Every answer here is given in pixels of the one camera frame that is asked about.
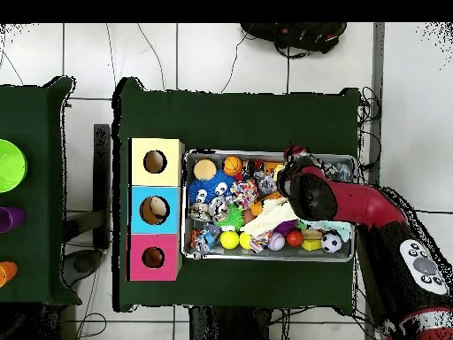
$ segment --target blue box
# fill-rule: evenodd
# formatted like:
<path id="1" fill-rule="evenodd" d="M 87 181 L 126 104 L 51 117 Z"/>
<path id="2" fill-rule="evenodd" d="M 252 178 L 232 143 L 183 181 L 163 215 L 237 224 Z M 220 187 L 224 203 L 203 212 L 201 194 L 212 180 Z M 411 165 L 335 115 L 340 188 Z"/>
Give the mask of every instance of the blue box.
<path id="1" fill-rule="evenodd" d="M 159 224 L 148 224 L 140 216 L 140 206 L 148 197 L 161 197 L 170 207 L 166 219 Z M 131 234 L 177 235 L 180 233 L 179 187 L 132 187 Z"/>

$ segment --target green tablecloth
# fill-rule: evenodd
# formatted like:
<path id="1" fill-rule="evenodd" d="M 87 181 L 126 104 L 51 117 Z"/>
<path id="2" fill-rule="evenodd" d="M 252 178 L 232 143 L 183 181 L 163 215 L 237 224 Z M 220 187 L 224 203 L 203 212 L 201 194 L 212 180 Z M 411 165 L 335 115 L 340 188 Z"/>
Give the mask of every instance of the green tablecloth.
<path id="1" fill-rule="evenodd" d="M 113 258 L 115 266 L 119 256 L 119 271 L 114 267 L 115 306 L 334 305 L 351 313 L 354 259 L 346 263 L 184 259 L 176 282 L 127 282 L 127 139 L 179 138 L 186 150 L 283 151 L 293 143 L 315 153 L 356 157 L 358 100 L 356 89 L 342 95 L 285 96 L 148 92 L 136 79 L 123 79 L 113 101 L 114 161 L 116 153 L 120 157 L 119 170 L 114 171 L 120 200 L 118 194 L 113 200 L 114 212 L 120 208 L 121 233 Z"/>
<path id="2" fill-rule="evenodd" d="M 73 80 L 61 77 L 42 88 L 0 86 L 0 138 L 27 158 L 25 180 L 0 194 L 0 206 L 27 212 L 22 226 L 0 234 L 0 261 L 16 262 L 18 274 L 0 289 L 0 302 L 78 304 L 60 281 L 64 242 L 61 110 Z"/>

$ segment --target stacked boxes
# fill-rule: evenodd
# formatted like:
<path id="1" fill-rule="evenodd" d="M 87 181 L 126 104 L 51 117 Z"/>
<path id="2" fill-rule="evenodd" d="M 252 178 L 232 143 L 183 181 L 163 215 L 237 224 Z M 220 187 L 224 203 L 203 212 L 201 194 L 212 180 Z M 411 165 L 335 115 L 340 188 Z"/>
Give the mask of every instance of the stacked boxes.
<path id="1" fill-rule="evenodd" d="M 131 138 L 130 281 L 175 281 L 181 266 L 179 140 Z"/>

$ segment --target yellow ball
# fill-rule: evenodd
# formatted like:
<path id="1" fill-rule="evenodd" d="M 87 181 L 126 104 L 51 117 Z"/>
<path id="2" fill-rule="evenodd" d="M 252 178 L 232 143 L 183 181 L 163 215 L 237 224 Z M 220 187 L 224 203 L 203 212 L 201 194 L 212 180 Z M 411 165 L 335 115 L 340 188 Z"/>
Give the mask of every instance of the yellow ball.
<path id="1" fill-rule="evenodd" d="M 220 235 L 220 243 L 225 249 L 232 250 L 239 243 L 239 235 L 233 231 L 222 232 Z"/>
<path id="2" fill-rule="evenodd" d="M 241 247 L 244 248 L 246 251 L 250 250 L 250 240 L 251 235 L 249 235 L 246 232 L 242 232 L 241 235 L 239 236 L 239 243 L 241 244 Z"/>

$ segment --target orange cup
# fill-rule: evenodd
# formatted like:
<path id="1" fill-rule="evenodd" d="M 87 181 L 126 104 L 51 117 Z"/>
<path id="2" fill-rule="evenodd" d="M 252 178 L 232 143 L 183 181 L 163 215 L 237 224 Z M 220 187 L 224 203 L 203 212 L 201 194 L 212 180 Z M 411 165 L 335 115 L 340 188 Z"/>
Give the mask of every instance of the orange cup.
<path id="1" fill-rule="evenodd" d="M 0 262 L 0 288 L 18 273 L 18 266 L 14 262 Z"/>

